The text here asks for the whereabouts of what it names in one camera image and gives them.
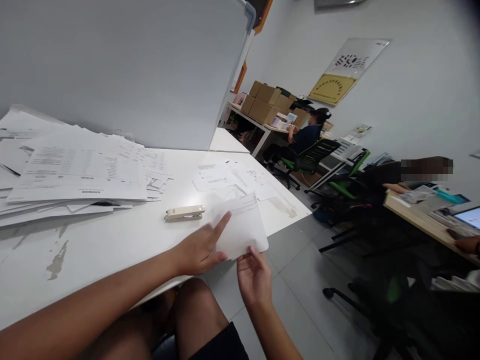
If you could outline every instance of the white wall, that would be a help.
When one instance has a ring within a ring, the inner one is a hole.
[[[248,91],[260,79],[307,95],[347,38],[392,38],[333,109],[334,138],[365,122],[373,130],[362,145],[372,158],[382,152],[396,159],[452,158],[447,185],[480,201],[480,160],[468,156],[480,150],[480,44],[458,1],[369,0],[317,14],[313,0],[290,5],[285,21],[267,18],[282,23],[280,36],[272,53],[255,56],[267,59],[266,66],[249,73],[249,63],[242,87]]]

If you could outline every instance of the dark shirt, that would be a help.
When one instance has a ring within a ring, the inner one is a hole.
[[[398,184],[402,182],[402,165],[400,161],[388,162],[366,170],[358,180],[370,190],[385,193],[382,184]]]
[[[319,140],[321,132],[322,127],[320,125],[305,126],[293,135],[294,143],[288,145],[288,147],[299,155]]]

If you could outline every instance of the cardboard box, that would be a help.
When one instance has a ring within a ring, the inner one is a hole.
[[[323,127],[321,128],[323,131],[330,131],[332,128],[334,127],[334,125],[329,122],[329,121],[325,121],[325,123],[323,124]]]
[[[254,101],[255,99],[253,97],[247,95],[245,100],[243,100],[243,103],[241,104],[240,111],[244,114],[248,114],[250,112],[250,109],[252,108],[252,105],[254,104]]]
[[[295,125],[297,129],[300,129],[304,124],[305,120],[307,120],[310,117],[310,114],[308,112],[298,107],[295,110],[293,110],[292,113],[296,115],[296,120],[293,123],[293,125]]]
[[[274,121],[278,112],[278,107],[270,105],[259,99],[255,99],[248,115],[261,124],[270,125]]]
[[[274,105],[281,93],[280,89],[261,84],[255,98],[264,103]]]
[[[262,83],[260,81],[254,81],[253,85],[251,86],[250,92],[248,93],[252,98],[256,98],[257,94],[260,90],[260,86]]]
[[[288,97],[280,95],[278,99],[275,101],[273,106],[276,106],[280,109],[280,113],[284,115],[288,115],[290,112],[290,106],[292,106],[294,102],[290,100]]]

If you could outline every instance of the desk leg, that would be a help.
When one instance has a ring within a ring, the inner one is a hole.
[[[340,162],[337,165],[333,167],[332,170],[327,172],[325,175],[323,175],[316,183],[314,183],[312,186],[308,188],[308,190],[305,190],[305,193],[309,193],[312,190],[316,190],[320,188],[323,184],[325,184],[332,176],[334,176],[338,171],[343,169],[347,164],[345,162]]]
[[[253,152],[251,153],[251,155],[253,157],[256,157],[257,154],[259,153],[260,149],[262,148],[262,146],[265,144],[265,140],[267,140],[267,138],[269,137],[271,131],[270,130],[265,130],[264,133],[263,133],[263,136],[261,137],[260,141],[258,142],[258,145],[256,146],[255,150],[253,150]]]

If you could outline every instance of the desk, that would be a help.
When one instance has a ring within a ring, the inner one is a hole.
[[[330,155],[331,157],[334,157],[335,159],[339,160],[338,163],[332,167],[328,168],[325,165],[322,165],[322,161],[320,161],[320,165],[323,166],[324,168],[328,169],[328,172],[323,175],[320,179],[318,179],[312,186],[308,188],[308,190],[305,190],[305,193],[309,193],[313,190],[316,190],[320,188],[323,184],[325,184],[332,176],[337,174],[341,169],[343,169],[345,166],[349,165],[352,166],[353,162],[350,160],[341,157],[340,155],[337,155],[336,153],[332,152]]]
[[[250,116],[244,114],[243,112],[240,111],[240,109],[242,108],[240,105],[238,104],[234,104],[232,102],[227,102],[225,104],[226,106],[226,111],[225,112],[228,112],[228,110],[231,110],[233,111],[234,113],[237,113],[238,115],[240,115],[242,118],[248,120],[249,122],[251,122],[253,125],[255,125],[257,128],[259,128],[260,130],[263,131],[263,136],[261,137],[260,141],[258,142],[258,144],[256,145],[255,149],[253,150],[253,152],[251,153],[251,155],[253,157],[256,157],[257,154],[259,153],[260,149],[262,148],[262,146],[264,145],[265,141],[267,140],[267,138],[269,137],[269,135],[272,133],[272,132],[277,132],[277,133],[283,133],[283,134],[288,134],[288,131],[287,130],[284,130],[284,129],[279,129],[279,128],[276,128],[276,127],[272,127],[270,125],[264,125],[264,124],[261,124],[259,123],[258,121],[255,121],[254,119],[252,119]]]
[[[383,206],[385,206],[388,210],[408,221],[410,224],[415,226],[417,229],[420,229],[443,246],[446,246],[453,252],[459,254],[480,268],[480,259],[477,256],[463,252],[456,247],[455,240],[447,233],[447,227],[445,225],[435,221],[426,213],[420,211],[420,209],[415,205],[406,207],[401,202],[395,200],[395,198],[398,198],[398,194],[396,192],[388,190],[386,194],[387,195],[385,197]]]
[[[250,151],[240,141],[222,127],[215,129],[208,151],[250,154]]]
[[[246,153],[165,150],[175,180],[161,201],[148,202],[110,215],[79,215],[0,228],[0,330],[53,302],[119,270],[162,253],[210,219],[211,205],[235,186],[198,192],[192,174],[201,164],[230,160],[262,174],[277,196],[259,203],[267,236],[311,214],[292,193]],[[205,205],[204,219],[165,223],[170,208]],[[49,280],[55,267],[58,276]],[[144,301],[188,277],[177,277]]]

